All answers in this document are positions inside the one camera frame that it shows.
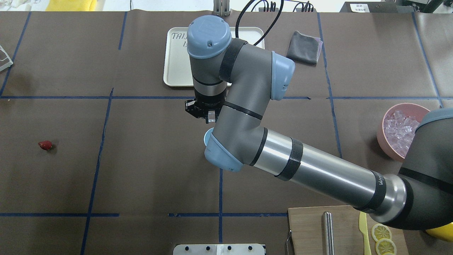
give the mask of pink bowl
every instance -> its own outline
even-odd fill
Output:
[[[389,144],[384,133],[384,120],[387,115],[392,115],[395,111],[400,110],[406,116],[413,116],[418,122],[422,122],[423,117],[429,113],[429,110],[423,106],[414,103],[399,103],[390,108],[382,118],[381,127],[377,131],[377,141],[382,150],[391,158],[396,161],[403,162],[404,157],[398,154]]]

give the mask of yellow object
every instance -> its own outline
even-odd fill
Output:
[[[396,255],[395,243],[390,239],[382,238],[376,242],[376,252],[378,255],[384,255],[389,252]]]
[[[94,11],[97,0],[50,0],[46,11]]]
[[[373,237],[374,241],[378,241],[379,239],[382,238],[387,238],[392,240],[392,232],[390,231],[389,227],[382,225],[382,224],[376,224],[371,228],[371,236]]]
[[[366,213],[360,212],[359,229],[363,234],[363,247],[365,255],[371,255],[370,239],[368,238],[368,225],[366,223]]]
[[[442,227],[428,229],[426,233],[440,240],[453,242],[453,222]]]

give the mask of bowl of ice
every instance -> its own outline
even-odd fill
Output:
[[[377,141],[382,150],[396,161],[403,162],[415,136],[415,130],[429,110],[414,103],[400,103],[382,118]]]

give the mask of folded cloth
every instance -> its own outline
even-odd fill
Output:
[[[323,42],[318,37],[295,31],[289,43],[286,57],[306,64],[317,64]]]
[[[46,11],[94,11],[96,0],[50,0]]]

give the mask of white label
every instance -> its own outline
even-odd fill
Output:
[[[367,4],[350,4],[352,12],[370,12]]]

